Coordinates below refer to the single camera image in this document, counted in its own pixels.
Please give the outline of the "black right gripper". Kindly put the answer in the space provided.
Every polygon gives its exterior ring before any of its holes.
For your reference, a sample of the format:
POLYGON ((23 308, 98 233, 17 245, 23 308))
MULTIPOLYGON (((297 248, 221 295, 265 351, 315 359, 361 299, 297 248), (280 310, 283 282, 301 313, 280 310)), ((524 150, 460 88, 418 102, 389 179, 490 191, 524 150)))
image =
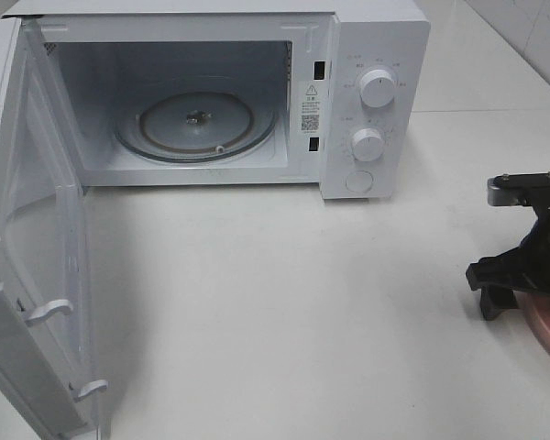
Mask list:
POLYGON ((550 297, 550 208, 537 214, 519 246, 468 266, 471 290, 481 289, 479 308, 486 321, 517 309, 514 291, 550 297))

